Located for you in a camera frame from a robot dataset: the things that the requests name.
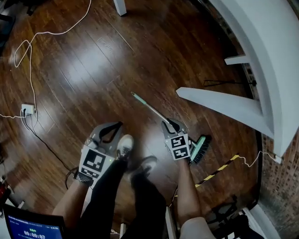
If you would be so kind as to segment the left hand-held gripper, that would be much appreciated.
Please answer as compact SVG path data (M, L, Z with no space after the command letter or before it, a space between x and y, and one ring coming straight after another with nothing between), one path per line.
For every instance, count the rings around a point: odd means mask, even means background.
M121 121L96 126L86 139L75 176L93 188L116 159L116 149L122 133Z

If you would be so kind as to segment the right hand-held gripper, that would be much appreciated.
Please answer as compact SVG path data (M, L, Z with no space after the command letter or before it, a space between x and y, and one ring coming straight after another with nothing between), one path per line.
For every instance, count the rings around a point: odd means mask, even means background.
M162 121L162 131L164 133L164 143L168 148L173 160L190 160L190 144L185 124L176 119Z

